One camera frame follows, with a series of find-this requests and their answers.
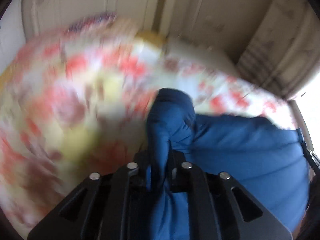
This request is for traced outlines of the blue padded winter jacket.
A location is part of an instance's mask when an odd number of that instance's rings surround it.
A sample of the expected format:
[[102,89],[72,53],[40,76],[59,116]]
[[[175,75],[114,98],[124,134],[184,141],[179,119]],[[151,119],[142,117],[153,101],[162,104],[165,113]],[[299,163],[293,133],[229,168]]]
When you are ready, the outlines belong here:
[[187,94],[166,88],[159,90],[146,128],[156,193],[152,239],[189,238],[187,197],[171,193],[165,177],[170,150],[204,172],[229,173],[290,231],[299,226],[309,198],[300,130],[279,129],[262,117],[199,115]]

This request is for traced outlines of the boat print curtain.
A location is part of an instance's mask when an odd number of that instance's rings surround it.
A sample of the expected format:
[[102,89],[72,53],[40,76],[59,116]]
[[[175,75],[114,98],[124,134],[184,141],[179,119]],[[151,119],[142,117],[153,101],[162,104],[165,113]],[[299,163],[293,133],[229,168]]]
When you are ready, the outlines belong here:
[[308,0],[272,0],[236,67],[278,97],[296,96],[319,73],[319,18]]

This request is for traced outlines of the floral bed sheet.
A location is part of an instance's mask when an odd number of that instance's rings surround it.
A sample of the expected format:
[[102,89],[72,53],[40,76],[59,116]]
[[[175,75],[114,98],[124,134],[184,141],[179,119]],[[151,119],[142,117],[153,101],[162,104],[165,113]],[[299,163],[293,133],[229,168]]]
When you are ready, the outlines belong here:
[[262,116],[295,129],[287,102],[240,77],[172,59],[121,20],[30,40],[1,75],[1,221],[18,238],[89,173],[108,174],[146,148],[145,121],[162,88],[205,115]]

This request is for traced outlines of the white nightstand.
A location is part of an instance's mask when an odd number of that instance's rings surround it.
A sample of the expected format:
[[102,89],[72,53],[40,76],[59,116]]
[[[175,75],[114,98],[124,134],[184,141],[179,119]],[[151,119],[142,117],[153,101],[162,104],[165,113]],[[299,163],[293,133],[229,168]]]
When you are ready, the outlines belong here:
[[166,44],[165,53],[167,57],[172,59],[191,61],[232,76],[240,76],[233,61],[219,48],[195,45],[179,38],[170,37]]

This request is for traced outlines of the yellow pillow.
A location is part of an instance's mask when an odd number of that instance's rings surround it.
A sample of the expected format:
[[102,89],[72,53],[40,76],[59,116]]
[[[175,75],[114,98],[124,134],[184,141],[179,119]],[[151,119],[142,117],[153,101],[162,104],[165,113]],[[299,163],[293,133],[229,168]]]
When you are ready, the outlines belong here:
[[163,49],[167,44],[166,37],[154,31],[139,31],[136,37],[143,39],[145,42],[148,42],[159,49]]

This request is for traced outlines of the colourful patterned pillow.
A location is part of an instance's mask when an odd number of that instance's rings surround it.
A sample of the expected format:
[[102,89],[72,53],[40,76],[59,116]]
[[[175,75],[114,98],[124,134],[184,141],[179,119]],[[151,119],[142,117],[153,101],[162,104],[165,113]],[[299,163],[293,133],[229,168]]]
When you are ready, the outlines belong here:
[[81,33],[98,27],[105,27],[112,24],[117,18],[115,12],[103,12],[81,18],[72,23],[66,30],[68,34]]

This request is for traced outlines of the white wooden headboard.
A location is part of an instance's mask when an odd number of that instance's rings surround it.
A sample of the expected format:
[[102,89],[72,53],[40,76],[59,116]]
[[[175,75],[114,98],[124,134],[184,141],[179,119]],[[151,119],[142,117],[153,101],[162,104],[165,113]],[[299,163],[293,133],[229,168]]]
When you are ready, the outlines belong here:
[[176,0],[22,0],[27,39],[48,29],[102,12],[115,12],[135,20],[144,31],[167,36]]

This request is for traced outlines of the wall socket plate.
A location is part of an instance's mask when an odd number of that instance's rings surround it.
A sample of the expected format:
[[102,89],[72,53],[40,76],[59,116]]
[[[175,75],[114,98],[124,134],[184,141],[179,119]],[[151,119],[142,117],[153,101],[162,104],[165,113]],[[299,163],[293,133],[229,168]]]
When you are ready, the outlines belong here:
[[225,28],[225,24],[224,23],[216,24],[216,23],[214,23],[212,21],[207,21],[207,20],[204,21],[204,26],[207,29],[209,29],[209,30],[211,30],[213,32],[216,32],[216,33],[221,33]]

